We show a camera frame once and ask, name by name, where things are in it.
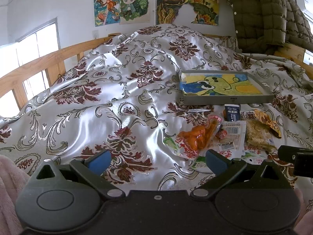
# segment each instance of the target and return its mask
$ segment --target drawing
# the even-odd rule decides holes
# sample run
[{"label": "drawing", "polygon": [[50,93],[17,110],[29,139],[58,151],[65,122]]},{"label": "drawing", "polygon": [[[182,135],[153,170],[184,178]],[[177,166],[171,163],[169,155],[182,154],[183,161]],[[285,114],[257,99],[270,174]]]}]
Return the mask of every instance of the drawing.
[{"label": "drawing", "polygon": [[94,0],[94,22],[103,26],[120,21],[119,0]]},{"label": "drawing", "polygon": [[197,13],[192,23],[217,26],[219,24],[219,4],[213,0],[189,0]]},{"label": "drawing", "polygon": [[149,0],[120,0],[121,24],[150,22]]},{"label": "drawing", "polygon": [[156,0],[157,24],[171,24],[178,15],[181,6],[188,0]]},{"label": "drawing", "polygon": [[185,75],[181,88],[187,95],[249,96],[262,93],[245,74]]}]

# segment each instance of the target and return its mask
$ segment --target bed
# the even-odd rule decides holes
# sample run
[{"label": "bed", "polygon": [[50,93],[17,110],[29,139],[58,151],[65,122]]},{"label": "bed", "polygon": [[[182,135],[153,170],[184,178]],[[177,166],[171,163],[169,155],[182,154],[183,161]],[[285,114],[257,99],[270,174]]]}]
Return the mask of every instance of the bed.
[{"label": "bed", "polygon": [[[242,116],[263,110],[280,126],[276,147],[313,149],[313,81],[305,70],[286,58],[237,51],[232,37],[165,24],[80,43],[29,62],[0,79],[0,96],[13,90],[20,108],[16,117],[0,117],[0,154],[32,175],[44,159],[65,164],[106,148],[112,162],[102,176],[126,193],[190,192],[214,174],[190,169],[191,161],[173,155],[163,137],[177,133],[182,123],[196,125],[213,112],[222,113],[224,107],[184,106],[179,70],[251,73],[275,99],[241,105]],[[66,72],[64,60],[74,55],[78,63]],[[28,101],[22,82],[41,70],[46,70],[50,88]],[[280,161],[275,151],[267,155],[292,187],[301,188],[311,210],[313,180],[295,177],[293,166]]]}]

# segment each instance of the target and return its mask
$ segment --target hand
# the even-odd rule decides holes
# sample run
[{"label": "hand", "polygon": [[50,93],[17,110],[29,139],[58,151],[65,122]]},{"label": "hand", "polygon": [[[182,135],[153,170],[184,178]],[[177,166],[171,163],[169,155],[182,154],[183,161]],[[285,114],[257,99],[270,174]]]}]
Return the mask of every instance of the hand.
[{"label": "hand", "polygon": [[306,206],[304,204],[303,194],[298,188],[295,189],[295,194],[297,195],[301,203],[301,209],[299,217],[295,222],[294,231],[298,235],[313,235],[313,211],[309,211],[306,213]]}]

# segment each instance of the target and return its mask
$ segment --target yellow snack wrapper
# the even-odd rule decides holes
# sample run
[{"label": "yellow snack wrapper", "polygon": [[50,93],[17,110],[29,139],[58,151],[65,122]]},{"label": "yellow snack wrapper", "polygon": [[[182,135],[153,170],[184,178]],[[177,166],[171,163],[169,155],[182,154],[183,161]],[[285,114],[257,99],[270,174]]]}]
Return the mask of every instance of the yellow snack wrapper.
[{"label": "yellow snack wrapper", "polygon": [[262,124],[267,125],[270,128],[271,133],[275,137],[281,139],[281,131],[280,131],[279,127],[278,127],[278,124],[276,123],[276,121],[272,121],[268,114],[264,113],[261,110],[255,109],[255,117]]}]

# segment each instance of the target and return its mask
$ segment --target gray tray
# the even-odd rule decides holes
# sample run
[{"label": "gray tray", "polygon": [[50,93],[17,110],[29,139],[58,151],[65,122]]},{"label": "gray tray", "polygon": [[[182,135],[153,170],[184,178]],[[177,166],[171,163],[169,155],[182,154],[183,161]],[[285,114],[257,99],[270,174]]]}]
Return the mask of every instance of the gray tray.
[{"label": "gray tray", "polygon": [[200,74],[246,74],[249,81],[254,85],[263,95],[249,95],[249,96],[191,96],[183,95],[185,105],[223,105],[223,104],[249,104],[249,103],[271,103],[274,99],[274,94],[259,82],[254,76],[248,72],[238,71],[212,71],[212,70],[186,70],[181,73],[200,73]]}]

